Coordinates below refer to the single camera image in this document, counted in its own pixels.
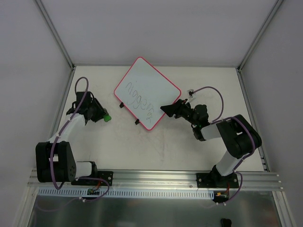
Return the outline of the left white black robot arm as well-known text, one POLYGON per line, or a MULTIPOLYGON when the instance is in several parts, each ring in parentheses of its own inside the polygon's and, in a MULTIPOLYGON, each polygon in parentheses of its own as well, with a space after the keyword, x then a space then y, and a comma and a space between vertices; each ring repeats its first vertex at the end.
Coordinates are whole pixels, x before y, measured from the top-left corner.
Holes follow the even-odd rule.
POLYGON ((76 92, 76 101, 67 111, 64 125, 46 142, 36 145, 36 171, 41 183, 95 184, 99 179, 94 161, 76 161, 72 142, 89 121, 111 120, 107 110, 91 92, 76 92))

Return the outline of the green bone-shaped eraser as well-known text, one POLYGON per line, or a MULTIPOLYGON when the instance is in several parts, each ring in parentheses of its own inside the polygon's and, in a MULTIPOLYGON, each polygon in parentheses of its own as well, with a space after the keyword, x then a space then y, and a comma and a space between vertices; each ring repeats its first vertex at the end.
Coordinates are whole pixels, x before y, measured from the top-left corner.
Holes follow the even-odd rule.
POLYGON ((111 118, 111 116, 110 116, 109 114, 106 114, 106 115, 104 115, 103 119, 104 119, 104 122, 108 122, 108 121, 110 121, 112 118, 111 118))

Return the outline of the pink framed whiteboard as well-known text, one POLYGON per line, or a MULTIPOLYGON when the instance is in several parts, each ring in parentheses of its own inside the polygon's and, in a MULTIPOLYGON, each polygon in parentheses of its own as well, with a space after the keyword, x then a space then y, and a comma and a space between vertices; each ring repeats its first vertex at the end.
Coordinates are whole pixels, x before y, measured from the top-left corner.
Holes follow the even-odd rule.
POLYGON ((182 92, 143 57, 138 57, 114 90, 114 95, 148 131, 164 116, 163 105, 175 103, 182 92))

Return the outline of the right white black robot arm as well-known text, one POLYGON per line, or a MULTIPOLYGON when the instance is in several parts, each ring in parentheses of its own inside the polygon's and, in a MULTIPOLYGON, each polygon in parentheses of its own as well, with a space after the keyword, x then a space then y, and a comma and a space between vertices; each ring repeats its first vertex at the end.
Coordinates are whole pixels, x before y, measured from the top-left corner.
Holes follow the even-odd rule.
POLYGON ((262 144, 259 134, 240 114, 210 123, 206 105, 192 108, 187 100, 181 99, 174 104, 161 106, 160 109, 168 117, 182 117, 191 123, 194 137, 199 141, 216 138, 223 140, 226 152, 211 172, 201 179, 206 185, 226 187, 232 180, 234 170, 262 144))

